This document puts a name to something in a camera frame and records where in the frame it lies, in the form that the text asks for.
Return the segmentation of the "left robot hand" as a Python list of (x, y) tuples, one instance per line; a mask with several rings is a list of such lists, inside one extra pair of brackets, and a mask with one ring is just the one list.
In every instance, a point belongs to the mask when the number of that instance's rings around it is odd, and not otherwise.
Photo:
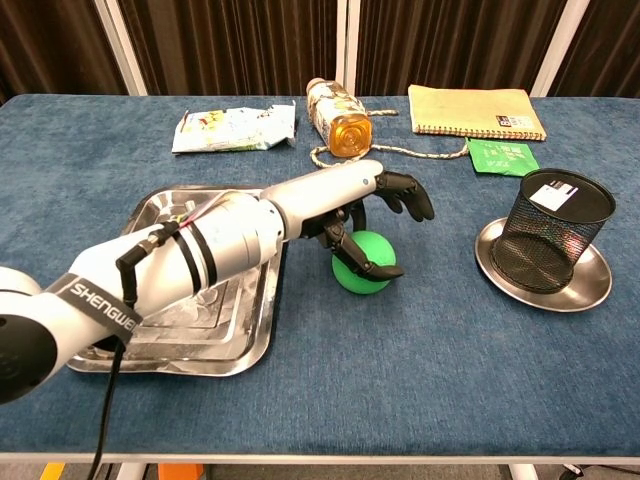
[(345, 227), (353, 219), (356, 231), (366, 227), (363, 199), (375, 195), (399, 214), (406, 210), (417, 221), (432, 220), (434, 209), (425, 188), (413, 176), (386, 170), (376, 160), (359, 160), (309, 173), (270, 186), (260, 193), (281, 215), (285, 241), (316, 238), (352, 273), (372, 282), (404, 274), (402, 268), (370, 260)]

